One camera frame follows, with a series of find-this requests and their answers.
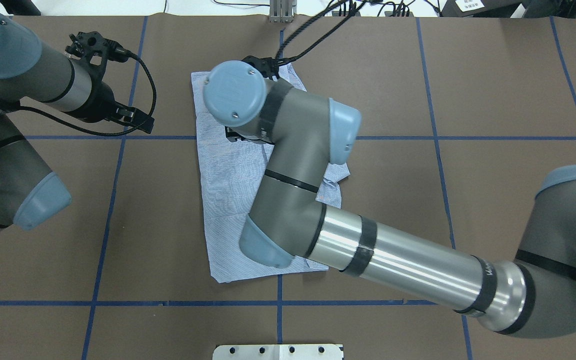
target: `blue striped fabric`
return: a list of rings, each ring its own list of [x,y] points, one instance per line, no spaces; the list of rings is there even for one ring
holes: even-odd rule
[[[301,257],[289,267],[276,269],[247,258],[239,248],[239,238],[246,216],[266,169],[272,145],[247,141],[231,143],[224,136],[224,126],[217,123],[204,104],[202,89],[207,72],[191,75],[194,111],[197,117],[197,152],[201,173],[203,226],[210,262],[210,275],[218,283],[261,278],[297,272],[326,271],[327,266]],[[295,88],[306,90],[292,66],[279,73]],[[348,167],[329,164],[319,187],[317,200],[341,207],[338,182],[350,175]]]

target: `grid line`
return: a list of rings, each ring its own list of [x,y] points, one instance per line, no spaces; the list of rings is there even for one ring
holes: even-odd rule
[[[450,234],[450,245],[453,249],[455,246],[455,232],[453,231],[453,217],[450,213],[450,202],[448,201],[448,190],[446,189],[446,176],[444,175],[444,163],[442,161],[441,148],[439,146],[439,133],[437,132],[437,122],[435,121],[435,109],[433,107],[433,98],[430,91],[430,80],[428,79],[428,66],[426,64],[426,53],[424,51],[424,39],[421,32],[421,22],[419,18],[416,20],[416,32],[419,40],[419,52],[421,54],[421,66],[423,68],[423,81],[425,82],[425,95],[428,100],[428,109],[430,114],[430,124],[432,125],[432,137],[434,140],[434,151],[437,157],[437,166],[439,166],[439,180],[441,181],[441,194],[443,196],[443,206],[445,208],[446,217],[448,218],[448,230]],[[463,327],[463,338],[466,346],[466,356],[468,360],[473,360],[473,351],[471,347],[471,335],[468,330],[468,321],[466,317],[461,315],[461,325]]]
[[[566,66],[566,60],[564,59],[564,53],[562,51],[562,44],[560,44],[560,37],[557,35],[557,27],[555,26],[554,16],[550,17],[550,27],[552,28],[552,36],[555,38],[555,45],[557,47],[557,53],[559,55],[559,60],[561,61],[561,68],[563,69],[564,75],[566,76],[566,81],[567,81],[568,87],[570,88],[570,95],[572,95],[574,107],[576,108],[576,91],[575,91],[574,85],[572,84],[572,80],[570,79],[568,67]]]
[[[94,135],[27,135],[33,141],[196,141],[195,135],[139,135],[102,137]],[[576,141],[576,136],[447,136],[447,135],[360,135],[357,141]]]
[[[284,29],[279,30],[279,48],[281,49],[284,45]],[[284,52],[279,54],[280,58],[284,57]],[[284,343],[284,276],[282,274],[277,275],[277,344]]]
[[[139,39],[139,50],[137,56],[142,57],[142,50],[144,50],[144,38],[146,37],[146,27],[148,26],[148,16],[143,17],[141,26],[141,38]],[[139,75],[138,62],[135,62],[134,73],[132,75],[132,85],[130,87],[130,98],[128,99],[128,106],[132,107],[135,100],[135,88],[137,88],[137,77]],[[92,304],[90,305],[90,313],[88,315],[88,322],[86,327],[86,335],[84,338],[84,346],[81,352],[81,360],[86,360],[88,357],[90,337],[92,335],[92,328],[95,321],[95,312],[97,309],[96,302],[99,296],[99,287],[101,285],[101,275],[104,269],[104,260],[106,259],[106,248],[108,246],[108,237],[110,236],[110,221],[115,209],[115,198],[117,196],[117,183],[119,182],[119,173],[122,168],[122,160],[124,159],[124,150],[126,148],[126,137],[121,139],[121,146],[119,146],[119,155],[117,157],[117,166],[114,171],[114,181],[112,182],[112,192],[110,193],[110,204],[108,205],[108,215],[105,219],[105,229],[103,231],[103,242],[101,244],[101,252],[99,254],[99,263],[96,270],[96,278],[94,280],[94,290],[92,295]]]
[[[0,306],[93,306],[115,307],[219,307],[219,306],[278,306],[278,300],[0,300]],[[281,306],[435,306],[428,300],[281,300]]]

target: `white label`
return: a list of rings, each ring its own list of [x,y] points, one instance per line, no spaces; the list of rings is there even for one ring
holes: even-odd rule
[[[462,12],[470,12],[485,7],[482,0],[455,0],[455,2]]]

